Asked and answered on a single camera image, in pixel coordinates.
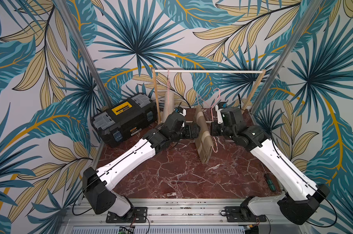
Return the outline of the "beige wool scarf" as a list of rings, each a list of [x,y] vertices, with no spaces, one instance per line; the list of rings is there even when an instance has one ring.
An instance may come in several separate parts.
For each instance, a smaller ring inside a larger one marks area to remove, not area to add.
[[[174,92],[168,90],[164,97],[164,108],[162,112],[161,122],[164,123],[167,117],[174,111]]]

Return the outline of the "brown plaid scarf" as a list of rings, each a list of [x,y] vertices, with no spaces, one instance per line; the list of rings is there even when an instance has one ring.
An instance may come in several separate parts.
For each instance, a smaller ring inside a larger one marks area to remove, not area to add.
[[[213,138],[210,135],[204,112],[200,105],[196,108],[193,123],[200,127],[198,137],[195,138],[198,155],[201,162],[207,164],[213,153]]]

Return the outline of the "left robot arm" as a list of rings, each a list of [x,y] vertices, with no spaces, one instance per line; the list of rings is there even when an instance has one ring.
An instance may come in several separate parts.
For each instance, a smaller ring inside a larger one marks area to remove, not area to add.
[[[116,185],[137,166],[168,149],[181,139],[198,138],[201,128],[185,122],[185,112],[173,112],[164,123],[149,130],[132,148],[98,169],[89,167],[83,173],[82,192],[95,214],[106,211],[119,217],[132,214],[130,201],[114,192]]]

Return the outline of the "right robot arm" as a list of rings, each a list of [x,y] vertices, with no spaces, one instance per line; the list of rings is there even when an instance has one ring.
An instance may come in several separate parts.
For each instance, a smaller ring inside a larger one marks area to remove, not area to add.
[[[241,207],[256,216],[282,215],[293,224],[306,223],[326,200],[329,188],[316,184],[303,174],[260,126],[247,126],[239,108],[220,102],[215,110],[217,121],[211,125],[211,135],[223,136],[244,147],[270,170],[286,190],[279,196],[247,198]]]

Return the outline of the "black yellow toolbox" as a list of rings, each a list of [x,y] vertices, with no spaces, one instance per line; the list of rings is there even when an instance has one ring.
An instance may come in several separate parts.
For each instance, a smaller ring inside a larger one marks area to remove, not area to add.
[[[105,144],[115,148],[157,121],[157,117],[156,104],[140,93],[93,116],[91,125]]]

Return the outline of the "green handled screwdriver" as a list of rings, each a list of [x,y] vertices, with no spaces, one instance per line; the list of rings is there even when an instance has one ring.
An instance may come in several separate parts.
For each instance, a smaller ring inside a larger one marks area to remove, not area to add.
[[[277,188],[272,180],[272,177],[271,175],[266,171],[264,165],[262,164],[261,165],[263,170],[264,170],[264,179],[269,187],[269,189],[272,191],[272,192],[276,192],[277,191]]]

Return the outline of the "left aluminium frame post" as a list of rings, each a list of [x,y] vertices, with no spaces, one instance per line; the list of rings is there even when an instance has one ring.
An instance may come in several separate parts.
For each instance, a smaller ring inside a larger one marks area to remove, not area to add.
[[[109,97],[107,91],[105,90],[104,84],[102,82],[102,79],[100,78],[100,75],[94,65],[94,62],[89,54],[88,48],[85,45],[85,42],[82,38],[82,35],[78,29],[77,24],[74,21],[74,18],[72,16],[71,11],[68,8],[68,5],[66,1],[63,0],[56,0],[54,1],[56,7],[61,13],[61,16],[67,26],[67,28],[70,30],[72,37],[77,45],[78,50],[81,52],[82,58],[86,62],[86,65],[92,74],[92,77],[94,81],[96,82],[96,85],[98,87],[98,90],[101,92],[103,95],[104,102],[109,108],[113,108],[113,103],[111,102],[111,98]]]

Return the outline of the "aluminium frame post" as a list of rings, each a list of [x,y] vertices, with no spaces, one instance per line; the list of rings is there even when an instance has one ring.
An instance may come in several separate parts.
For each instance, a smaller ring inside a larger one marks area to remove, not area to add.
[[[98,87],[98,90],[101,92],[103,95],[104,102],[109,108],[113,108],[113,103],[111,102],[111,98],[109,97],[107,91],[105,90],[104,84],[102,82],[102,79],[100,78],[100,75],[94,65],[94,62],[89,54],[88,48],[85,45],[85,42],[82,38],[82,35],[78,29],[77,24],[74,21],[74,18],[72,16],[71,11],[68,8],[68,5],[66,1],[63,0],[56,0],[54,1],[56,7],[61,13],[61,16],[67,26],[67,28],[70,30],[72,37],[77,45],[78,50],[81,52],[82,58],[86,62],[86,65],[92,74],[92,77],[94,81],[96,82],[96,85]]]
[[[270,75],[267,78],[266,82],[264,83],[262,89],[260,90],[259,94],[257,95],[257,98],[256,98],[255,102],[253,103],[252,108],[250,110],[251,114],[254,114],[259,109],[260,103],[262,102],[262,100],[264,99],[268,90],[270,89],[270,86],[274,82],[283,63],[286,61],[288,56],[291,54],[293,48],[295,47],[295,45],[298,42],[298,40],[300,39],[300,37],[303,35],[304,30],[307,28],[309,22],[312,20],[315,12],[318,10],[318,8],[322,2],[323,2],[323,0],[315,0],[315,1],[311,1],[310,4],[308,5],[305,14],[300,19],[299,25],[295,29],[295,32],[292,33],[292,35],[290,36],[290,39],[288,40],[284,50],[280,54],[277,63],[275,64],[274,68],[272,69],[272,72],[270,73]]]

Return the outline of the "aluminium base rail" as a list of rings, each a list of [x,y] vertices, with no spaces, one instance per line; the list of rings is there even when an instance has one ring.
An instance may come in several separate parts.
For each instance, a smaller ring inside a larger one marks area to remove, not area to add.
[[[241,199],[130,199],[135,207],[147,207],[147,221],[135,224],[139,234],[239,234],[245,223],[229,223],[223,216],[226,206],[239,206]],[[74,216],[68,211],[60,234],[114,234],[120,224],[107,223],[107,214],[90,211]]]

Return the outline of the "right aluminium frame post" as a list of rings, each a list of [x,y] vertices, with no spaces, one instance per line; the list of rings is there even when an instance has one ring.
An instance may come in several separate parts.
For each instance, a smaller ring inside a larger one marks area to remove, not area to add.
[[[260,90],[259,94],[257,95],[257,98],[256,98],[255,102],[253,103],[252,108],[250,110],[251,114],[254,114],[259,109],[260,103],[262,102],[262,100],[264,99],[268,90],[270,89],[270,86],[274,82],[283,63],[286,61],[288,56],[291,54],[293,48],[295,47],[295,45],[298,42],[298,40],[300,39],[300,37],[303,35],[304,30],[307,28],[309,22],[312,20],[315,12],[318,10],[318,8],[322,2],[323,2],[323,0],[315,0],[315,1],[311,1],[310,4],[308,5],[305,14],[300,19],[299,25],[295,29],[295,32],[292,33],[292,35],[290,36],[290,39],[288,40],[284,50],[280,54],[277,63],[275,64],[274,68],[272,69],[272,72],[270,73],[270,75],[267,78],[266,82],[264,83],[262,89]]]

